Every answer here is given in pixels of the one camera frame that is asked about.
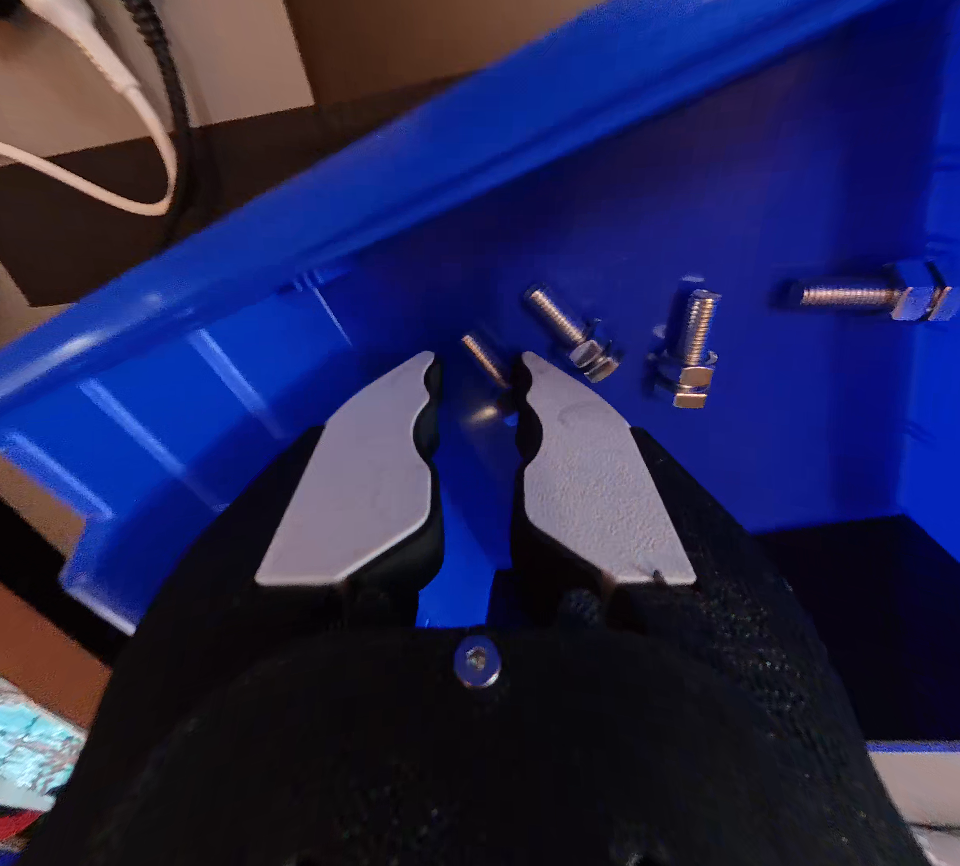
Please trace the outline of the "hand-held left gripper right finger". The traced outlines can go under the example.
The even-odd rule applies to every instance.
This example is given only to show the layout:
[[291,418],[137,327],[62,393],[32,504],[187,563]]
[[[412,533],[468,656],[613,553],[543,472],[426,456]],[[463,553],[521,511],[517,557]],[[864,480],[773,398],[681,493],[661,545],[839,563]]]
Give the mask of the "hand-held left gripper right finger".
[[586,591],[692,587],[697,573],[628,420],[598,392],[524,351],[514,381],[521,457],[510,557],[534,607]]

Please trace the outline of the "blue plastic bin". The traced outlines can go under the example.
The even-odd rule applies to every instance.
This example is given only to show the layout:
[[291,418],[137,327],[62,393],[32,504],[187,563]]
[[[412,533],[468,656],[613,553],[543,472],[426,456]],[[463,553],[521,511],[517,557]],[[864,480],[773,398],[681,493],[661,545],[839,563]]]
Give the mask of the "blue plastic bin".
[[[83,520],[56,586],[132,634],[193,541],[354,390],[431,350],[447,563],[479,622],[520,464],[458,343],[562,363],[545,284],[623,357],[600,395],[754,534],[905,516],[958,560],[958,321],[781,307],[902,260],[958,282],[958,0],[607,0],[2,352],[2,452]],[[696,289],[705,405],[672,405]]]

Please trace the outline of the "steel hex bolt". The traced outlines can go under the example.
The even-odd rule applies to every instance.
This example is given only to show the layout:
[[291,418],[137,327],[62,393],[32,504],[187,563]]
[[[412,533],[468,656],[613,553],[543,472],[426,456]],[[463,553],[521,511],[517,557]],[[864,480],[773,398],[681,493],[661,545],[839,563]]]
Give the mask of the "steel hex bolt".
[[[598,384],[612,376],[621,365],[620,354],[612,341],[600,334],[600,322],[584,319],[560,303],[558,297],[544,284],[534,284],[526,289],[522,296],[524,305],[534,314],[541,324],[553,336],[557,348],[564,355],[568,365],[592,384]],[[571,351],[584,339],[591,337],[607,348],[604,365],[593,375],[583,375],[571,362]]]
[[499,426],[516,430],[520,415],[512,373],[507,364],[477,331],[463,333],[459,342],[477,375],[486,383],[481,387],[477,379],[467,384],[465,421],[476,429]]
[[[710,351],[710,334],[721,302],[721,294],[712,290],[696,289],[690,294],[684,326],[675,346],[674,356],[693,362],[706,357],[706,353]],[[672,405],[684,411],[701,410],[706,405],[711,387],[704,391],[671,387]]]
[[[936,281],[935,287],[932,308],[926,319],[919,323],[944,323],[958,317],[958,288],[944,286]],[[893,320],[890,316],[893,293],[893,282],[889,280],[798,281],[789,286],[785,300],[786,305],[791,308],[884,313]]]

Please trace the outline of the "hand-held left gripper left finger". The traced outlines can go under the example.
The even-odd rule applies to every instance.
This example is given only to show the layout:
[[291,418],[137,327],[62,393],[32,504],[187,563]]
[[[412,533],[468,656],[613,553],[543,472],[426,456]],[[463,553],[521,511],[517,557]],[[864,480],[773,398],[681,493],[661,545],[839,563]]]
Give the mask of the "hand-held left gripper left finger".
[[445,560],[435,456],[442,369],[422,351],[330,417],[255,573],[268,590],[417,608]]

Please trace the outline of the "printed colour leaflet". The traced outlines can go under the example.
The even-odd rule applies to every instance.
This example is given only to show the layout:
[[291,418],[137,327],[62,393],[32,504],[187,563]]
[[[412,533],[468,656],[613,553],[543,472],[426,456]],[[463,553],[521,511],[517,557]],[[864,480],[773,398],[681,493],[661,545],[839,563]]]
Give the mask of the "printed colour leaflet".
[[1,806],[49,812],[87,741],[84,729],[1,680]]

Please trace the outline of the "black bin divider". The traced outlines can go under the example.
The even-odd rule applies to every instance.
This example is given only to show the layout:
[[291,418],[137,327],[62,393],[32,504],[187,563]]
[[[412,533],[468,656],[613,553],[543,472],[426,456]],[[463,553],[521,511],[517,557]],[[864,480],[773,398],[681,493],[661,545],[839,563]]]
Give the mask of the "black bin divider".
[[904,516],[762,534],[871,741],[959,739],[959,564]]

